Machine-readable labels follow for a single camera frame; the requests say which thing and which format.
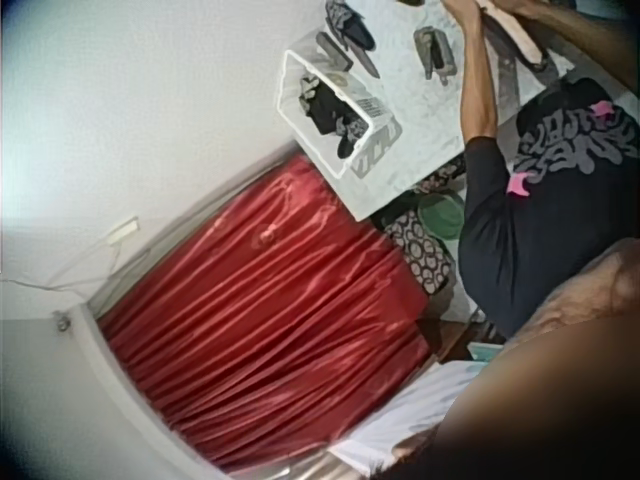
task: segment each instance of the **hair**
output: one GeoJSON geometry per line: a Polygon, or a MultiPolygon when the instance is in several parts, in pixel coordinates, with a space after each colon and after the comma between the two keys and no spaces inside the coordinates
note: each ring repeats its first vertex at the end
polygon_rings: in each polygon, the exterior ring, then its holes
{"type": "Polygon", "coordinates": [[[489,440],[436,446],[440,425],[410,455],[371,480],[518,480],[630,478],[621,473],[637,466],[632,439],[640,429],[638,396],[597,402],[575,421],[535,439],[489,440]]]}

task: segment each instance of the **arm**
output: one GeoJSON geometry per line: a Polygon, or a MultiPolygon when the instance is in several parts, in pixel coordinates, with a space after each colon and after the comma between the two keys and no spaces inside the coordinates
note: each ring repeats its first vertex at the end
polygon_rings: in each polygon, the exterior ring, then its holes
{"type": "Polygon", "coordinates": [[[461,119],[465,145],[476,137],[496,138],[498,113],[480,8],[474,0],[443,0],[464,33],[461,119]]]}
{"type": "Polygon", "coordinates": [[[555,30],[638,94],[638,49],[632,36],[539,0],[494,0],[501,9],[555,30]]]}

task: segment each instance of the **green lid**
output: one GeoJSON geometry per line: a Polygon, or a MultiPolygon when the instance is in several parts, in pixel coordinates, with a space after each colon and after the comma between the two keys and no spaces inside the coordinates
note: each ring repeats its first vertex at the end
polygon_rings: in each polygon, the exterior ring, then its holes
{"type": "Polygon", "coordinates": [[[458,240],[464,225],[464,201],[455,192],[432,193],[420,201],[418,217],[429,235],[458,240]]]}

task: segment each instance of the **white table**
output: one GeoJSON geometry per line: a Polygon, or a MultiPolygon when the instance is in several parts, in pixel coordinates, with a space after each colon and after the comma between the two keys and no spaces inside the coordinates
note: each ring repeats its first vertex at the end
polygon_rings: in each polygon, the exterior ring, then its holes
{"type": "MultiPolygon", "coordinates": [[[[351,73],[391,108],[403,130],[400,139],[364,178],[347,170],[341,179],[336,179],[321,164],[316,164],[355,219],[363,220],[463,151],[460,96],[464,40],[440,0],[426,0],[420,8],[393,0],[347,3],[364,16],[376,39],[377,48],[369,56],[382,78],[371,77],[357,60],[351,73]],[[431,81],[425,79],[415,49],[413,34],[427,25],[447,34],[456,58],[458,75],[450,78],[446,87],[440,84],[437,75],[431,81]]],[[[559,76],[574,67],[557,53],[551,52],[551,56],[559,76]]],[[[489,57],[497,85],[498,57],[490,46],[489,57]]],[[[523,65],[518,64],[517,69],[520,100],[524,104],[546,87],[523,65]]],[[[513,112],[500,113],[500,122],[504,123],[513,112]]]]}

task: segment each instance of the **red curtain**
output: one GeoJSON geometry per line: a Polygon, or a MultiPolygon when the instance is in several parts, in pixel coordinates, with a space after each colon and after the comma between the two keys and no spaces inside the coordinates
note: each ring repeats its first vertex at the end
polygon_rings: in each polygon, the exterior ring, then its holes
{"type": "Polygon", "coordinates": [[[304,157],[236,197],[103,319],[166,424],[227,471],[326,445],[427,357],[427,297],[304,157]]]}

